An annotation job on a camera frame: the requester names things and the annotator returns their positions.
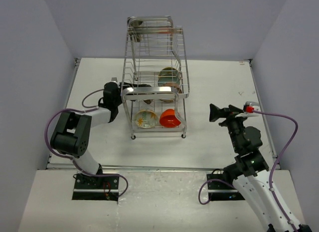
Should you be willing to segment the mint green floral bowl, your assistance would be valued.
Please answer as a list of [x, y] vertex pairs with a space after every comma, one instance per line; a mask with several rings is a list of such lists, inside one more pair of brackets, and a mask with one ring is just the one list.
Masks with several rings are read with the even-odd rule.
[[166, 73], [158, 77], [158, 86], [164, 86], [166, 83], [176, 83], [180, 85], [180, 77], [171, 73]]

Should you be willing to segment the brown ribbed bowl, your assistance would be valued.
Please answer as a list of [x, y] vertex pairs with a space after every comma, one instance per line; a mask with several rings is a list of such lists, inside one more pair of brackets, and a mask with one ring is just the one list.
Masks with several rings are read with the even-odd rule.
[[150, 105], [154, 102], [154, 100], [153, 99], [145, 99], [145, 100], [143, 100], [143, 102], [146, 103], [147, 105]]

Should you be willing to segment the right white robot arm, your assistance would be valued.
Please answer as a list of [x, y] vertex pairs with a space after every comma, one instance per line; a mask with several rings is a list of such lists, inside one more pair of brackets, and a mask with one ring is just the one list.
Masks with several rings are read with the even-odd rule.
[[210, 104], [209, 108], [209, 121], [223, 119], [219, 126], [227, 128], [237, 154], [235, 163], [223, 168], [220, 182], [241, 194], [265, 231], [311, 231], [310, 226], [300, 222], [289, 209], [275, 184], [273, 174], [281, 156], [269, 166], [259, 150], [263, 144], [260, 130], [244, 126], [244, 121], [249, 117], [266, 115], [259, 104], [246, 102], [242, 109], [233, 105], [219, 108]]

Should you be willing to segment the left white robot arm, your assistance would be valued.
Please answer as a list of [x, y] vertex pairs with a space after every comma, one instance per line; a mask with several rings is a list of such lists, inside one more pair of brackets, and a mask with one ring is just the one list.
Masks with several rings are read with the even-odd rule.
[[137, 84], [108, 82], [103, 89], [89, 93], [81, 102], [84, 110], [66, 108], [47, 122], [44, 139], [52, 154], [70, 160], [86, 177], [86, 183], [97, 189], [110, 175], [103, 174], [102, 166], [88, 152], [91, 128], [113, 122], [122, 104], [123, 89]]

